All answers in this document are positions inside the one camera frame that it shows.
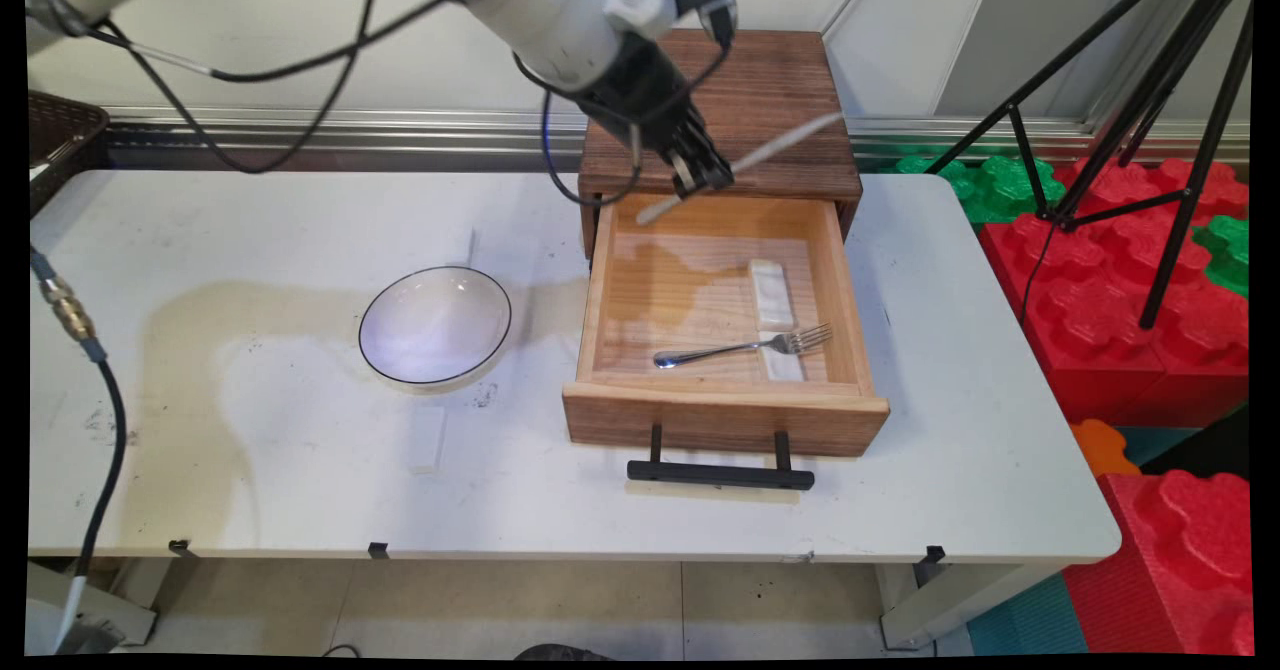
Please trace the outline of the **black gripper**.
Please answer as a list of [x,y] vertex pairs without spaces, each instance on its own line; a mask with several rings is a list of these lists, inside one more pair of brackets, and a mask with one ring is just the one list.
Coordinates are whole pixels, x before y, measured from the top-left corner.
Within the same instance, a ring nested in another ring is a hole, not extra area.
[[675,195],[685,200],[735,183],[731,164],[716,149],[692,100],[692,91],[716,69],[713,61],[689,79],[658,44],[625,35],[605,73],[573,101],[627,150],[636,127],[639,147],[672,167]]

